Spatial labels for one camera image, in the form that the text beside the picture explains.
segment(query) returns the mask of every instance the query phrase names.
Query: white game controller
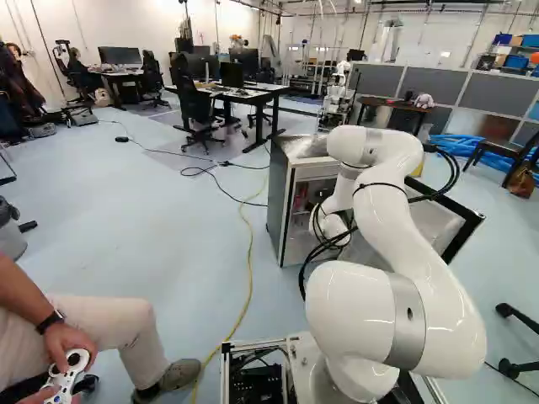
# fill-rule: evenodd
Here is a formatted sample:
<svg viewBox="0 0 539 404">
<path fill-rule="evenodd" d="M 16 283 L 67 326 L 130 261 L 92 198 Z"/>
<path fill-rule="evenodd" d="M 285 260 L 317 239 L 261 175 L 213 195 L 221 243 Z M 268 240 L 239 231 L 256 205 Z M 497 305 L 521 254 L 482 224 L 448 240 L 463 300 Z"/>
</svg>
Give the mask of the white game controller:
<svg viewBox="0 0 539 404">
<path fill-rule="evenodd" d="M 44 401 L 44 404 L 71 404 L 73 387 L 84 376 L 84 369 L 90 362 L 90 354 L 86 349 L 70 349 L 66 352 L 69 369 L 66 373 L 60 373 L 56 364 L 49 367 L 49 379 L 41 387 L 60 386 L 53 397 Z"/>
</svg>

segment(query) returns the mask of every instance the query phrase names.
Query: wrist watch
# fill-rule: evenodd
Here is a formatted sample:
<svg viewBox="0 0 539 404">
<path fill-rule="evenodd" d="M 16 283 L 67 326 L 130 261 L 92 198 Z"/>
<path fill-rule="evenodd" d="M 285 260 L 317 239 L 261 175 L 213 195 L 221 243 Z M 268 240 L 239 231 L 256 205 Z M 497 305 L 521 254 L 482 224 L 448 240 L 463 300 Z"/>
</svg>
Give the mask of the wrist watch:
<svg viewBox="0 0 539 404">
<path fill-rule="evenodd" d="M 35 330 L 40 334 L 45 334 L 45 331 L 48 327 L 50 327 L 52 324 L 56 324 L 58 322 L 63 323 L 66 317 L 58 310 L 54 310 L 50 316 L 48 316 L 41 324 L 38 324 L 35 327 Z"/>
</svg>

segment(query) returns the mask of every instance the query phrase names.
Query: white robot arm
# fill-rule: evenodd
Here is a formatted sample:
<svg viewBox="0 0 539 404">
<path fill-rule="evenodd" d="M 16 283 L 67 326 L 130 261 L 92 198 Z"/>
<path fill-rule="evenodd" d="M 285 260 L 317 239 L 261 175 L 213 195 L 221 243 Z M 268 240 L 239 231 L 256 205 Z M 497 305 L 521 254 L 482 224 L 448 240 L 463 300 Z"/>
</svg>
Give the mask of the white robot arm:
<svg viewBox="0 0 539 404">
<path fill-rule="evenodd" d="M 486 354 L 483 320 L 419 233 L 404 193 L 421 143 L 397 130 L 342 125 L 328 135 L 328 154 L 342 162 L 341 173 L 311 226 L 337 236 L 348 229 L 334 212 L 353 207 L 361 235 L 394 271 L 331 261 L 308 280 L 307 320 L 334 383 L 352 400 L 371 402 L 392 389 L 399 369 L 472 375 Z"/>
</svg>

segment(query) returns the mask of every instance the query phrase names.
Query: cubicle partition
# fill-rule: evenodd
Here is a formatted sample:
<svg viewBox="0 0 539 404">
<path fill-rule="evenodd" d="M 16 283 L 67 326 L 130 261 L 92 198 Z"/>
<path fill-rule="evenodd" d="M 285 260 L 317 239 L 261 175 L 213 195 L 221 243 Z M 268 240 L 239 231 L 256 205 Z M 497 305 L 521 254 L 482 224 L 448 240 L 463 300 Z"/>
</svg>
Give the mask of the cubicle partition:
<svg viewBox="0 0 539 404">
<path fill-rule="evenodd" d="M 356 62 L 358 95 L 429 93 L 431 134 L 475 135 L 524 144 L 539 130 L 539 78 L 513 74 Z"/>
</svg>

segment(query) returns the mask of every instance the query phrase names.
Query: wall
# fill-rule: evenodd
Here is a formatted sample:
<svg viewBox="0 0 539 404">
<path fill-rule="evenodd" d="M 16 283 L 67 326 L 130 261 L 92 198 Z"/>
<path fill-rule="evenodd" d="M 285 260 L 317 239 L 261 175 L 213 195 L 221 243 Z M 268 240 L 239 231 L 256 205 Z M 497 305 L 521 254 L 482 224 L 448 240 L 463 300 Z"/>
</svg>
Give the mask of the wall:
<svg viewBox="0 0 539 404">
<path fill-rule="evenodd" d="M 230 44 L 229 36 L 241 34 L 256 44 L 258 12 L 229 0 L 217 6 L 219 43 L 222 50 Z M 77 27 L 73 4 L 77 10 L 83 37 Z M 179 36 L 178 27 L 184 19 L 184 5 L 177 0 L 34 0 L 46 47 L 40 37 L 30 0 L 7 0 L 0 3 L 0 35 L 4 41 L 23 44 L 35 51 L 35 57 L 25 57 L 24 66 L 29 78 L 45 95 L 49 104 L 61 104 L 63 98 L 49 62 L 47 50 L 55 40 L 70 40 L 82 52 L 82 62 L 98 64 L 98 46 L 133 46 L 152 50 L 159 60 L 165 77 L 170 82 L 168 53 L 174 51 L 173 39 Z M 22 24 L 16 7 L 19 8 Z M 12 10 L 13 23 L 8 10 Z M 189 15 L 196 45 L 211 45 L 216 41 L 214 0 L 189 2 Z M 26 28 L 29 43 L 25 38 Z M 74 95 L 65 85 L 67 96 Z"/>
<path fill-rule="evenodd" d="M 315 3 L 302 3 L 294 8 L 292 6 L 287 10 L 298 13 L 312 13 Z M 358 11 L 364 10 L 363 4 L 355 4 Z M 479 25 L 483 5 L 467 6 L 459 4 L 458 6 L 447 7 L 446 11 L 433 11 L 429 16 L 421 8 L 414 8 L 413 5 L 401 6 L 408 12 L 399 9 L 386 7 L 383 13 L 373 13 L 375 7 L 371 7 L 366 25 L 361 49 L 367 54 L 371 51 L 373 44 L 379 40 L 381 26 L 388 19 L 399 17 L 403 21 L 401 28 L 401 38 L 399 43 L 397 63 L 412 64 L 415 66 L 446 66 L 459 67 L 466 56 L 468 46 L 472 43 L 475 31 L 478 29 L 470 56 L 467 58 L 465 67 L 470 67 L 472 62 L 481 52 L 488 49 L 494 36 L 499 32 L 510 32 L 514 35 L 539 34 L 539 23 L 532 16 L 517 16 L 513 24 L 511 21 L 513 13 L 519 7 L 520 13 L 533 13 L 536 11 L 538 0 L 524 0 L 522 2 L 513 2 L 507 4 L 491 4 L 483 21 Z M 344 5 L 337 6 L 338 11 L 344 11 Z M 364 14 L 350 14 L 348 20 L 344 15 L 332 15 L 331 8 L 324 7 L 324 18 L 319 16 L 318 7 L 316 8 L 317 17 L 314 21 L 312 30 L 312 43 L 320 42 L 322 32 L 322 45 L 332 46 L 335 39 L 335 30 L 338 30 L 337 44 L 340 42 L 342 32 L 344 31 L 344 40 L 342 46 L 358 48 L 360 46 L 361 32 L 364 27 Z M 312 17 L 294 17 L 283 18 L 281 31 L 282 46 L 281 55 L 285 55 L 286 44 L 300 43 L 303 39 L 309 39 L 312 26 Z M 449 58 L 440 58 L 442 51 L 451 53 Z M 316 55 L 312 50 L 311 57 Z M 296 59 L 301 59 L 301 52 L 296 53 Z"/>
</svg>

